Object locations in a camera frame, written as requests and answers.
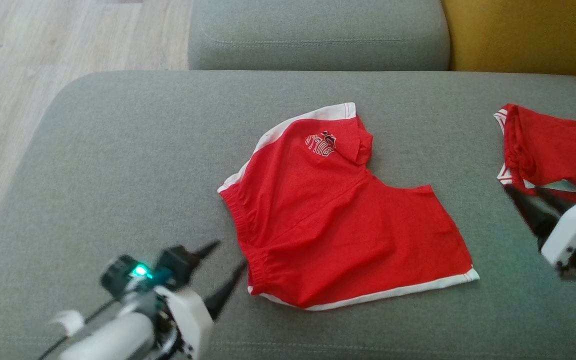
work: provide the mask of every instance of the printed logo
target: printed logo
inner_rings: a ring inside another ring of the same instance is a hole
[[[310,135],[306,137],[306,145],[313,153],[327,157],[335,152],[337,138],[333,134],[324,131],[320,135]]]

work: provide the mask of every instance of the green light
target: green light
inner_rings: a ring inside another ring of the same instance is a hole
[[[144,276],[148,274],[148,268],[144,264],[138,264],[132,271],[133,276]]]

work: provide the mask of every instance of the gray upholstery fabric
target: gray upholstery fabric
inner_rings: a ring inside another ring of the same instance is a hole
[[[195,0],[191,70],[447,70],[439,0]]]
[[[0,215],[0,360],[33,359],[57,311],[108,299],[98,278],[128,253],[224,244],[192,286],[209,294],[242,259],[217,194],[259,137],[354,101],[386,184],[432,184],[481,280],[324,312],[235,290],[206,358],[576,358],[576,282],[558,279],[496,180],[494,112],[508,102],[576,119],[576,77],[454,72],[121,71],[55,98]]]

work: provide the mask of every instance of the red fabric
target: red fabric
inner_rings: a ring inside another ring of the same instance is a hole
[[[349,116],[291,123],[220,191],[252,295],[308,308],[450,276],[473,280],[464,240],[431,187],[384,185],[366,168],[373,136],[354,110]]]
[[[534,190],[526,189],[523,180],[537,186],[560,180],[576,185],[576,121],[514,104],[503,108],[503,152],[512,184],[531,195]]]

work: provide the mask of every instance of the wooden floor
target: wooden floor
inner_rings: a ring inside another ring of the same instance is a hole
[[[0,205],[57,92],[89,73],[187,69],[192,0],[0,0]]]

